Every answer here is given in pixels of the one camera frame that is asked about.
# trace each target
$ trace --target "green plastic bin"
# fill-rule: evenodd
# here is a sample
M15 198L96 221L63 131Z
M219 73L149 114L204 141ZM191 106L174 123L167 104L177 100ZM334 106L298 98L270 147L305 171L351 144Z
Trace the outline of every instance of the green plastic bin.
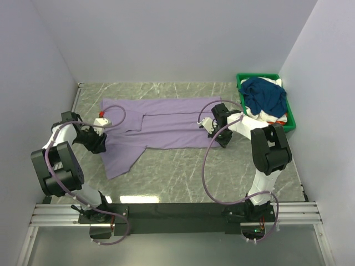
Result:
M260 76L263 78L268 78L268 79L273 79L273 80L277 80L280 78L279 75L277 74L260 74L260 73L239 73L237 74L237 88L241 88L241 84L240 81L244 80L244 79L248 79L251 78L253 76ZM246 108L245 108L245 102L244 102L244 97L243 95L241 95L241 93L239 92L239 96L240 96L240 103L243 106L243 111L244 114L246 114ZM286 104L287 104L287 123L285 126L283 126L283 130L285 132L289 132L291 130L294 130L296 128L296 122L295 122L295 118L293 117L292 111L291 111L291 107L288 103L287 97L286 97Z

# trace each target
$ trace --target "white cloth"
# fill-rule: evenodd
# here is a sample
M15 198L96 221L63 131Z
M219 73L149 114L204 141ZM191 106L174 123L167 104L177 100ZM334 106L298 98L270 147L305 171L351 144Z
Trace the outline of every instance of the white cloth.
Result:
M268 78L262 78L261 76L259 78L265 79L266 81L269 81L271 83L274 83L274 84L279 85L280 87L282 87L282 80L281 79L273 80L273 79L268 79ZM275 116L268 115L267 113L264 112L264 110L261 110L259 114L253 115L248 106L245 106L245 108L246 108L246 114L249 117L251 117L251 118L253 118L253 119L257 120L257 121L265 121L265 122L272 122L272 123L275 123L276 121L282 121L282 122L285 122L285 123L287 122L286 114L284 114L282 117L277 118Z

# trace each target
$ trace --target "white wall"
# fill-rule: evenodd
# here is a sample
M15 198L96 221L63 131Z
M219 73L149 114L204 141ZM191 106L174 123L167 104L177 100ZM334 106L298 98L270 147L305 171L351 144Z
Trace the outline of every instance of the white wall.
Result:
M278 73L316 0L32 0L75 79Z
M1 1L0 36L0 264L10 266L44 198L30 154L70 110L77 86L29 0Z
M337 265L355 265L354 10L319 0L280 72L298 127L292 151Z

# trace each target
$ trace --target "gray marble surface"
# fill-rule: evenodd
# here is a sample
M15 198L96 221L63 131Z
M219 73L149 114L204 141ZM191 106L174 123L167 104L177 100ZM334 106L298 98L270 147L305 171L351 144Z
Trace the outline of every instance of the gray marble surface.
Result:
M102 98L207 96L239 102L236 83L90 83L82 85L75 112L84 121L93 122L100 111ZM85 182L110 196L113 202L211 202L201 183L205 149L147 149L128 173L112 180L107 180L99 155L91 154L80 145L74 145L73 150L83 169ZM250 141L234 134L226 149L212 149L205 174L208 188L216 198L232 201L243 197L255 175ZM275 192L280 201L305 200L293 162L280 174ZM72 199L54 197L52 202L66 204L72 203Z

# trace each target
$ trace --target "dark blue garment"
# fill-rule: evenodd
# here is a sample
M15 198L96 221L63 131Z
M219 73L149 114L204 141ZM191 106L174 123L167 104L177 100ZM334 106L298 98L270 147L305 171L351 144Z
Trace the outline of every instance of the dark blue garment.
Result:
M242 83L239 91L253 115L264 110L269 115L282 117L287 112L285 90L265 79L249 78Z

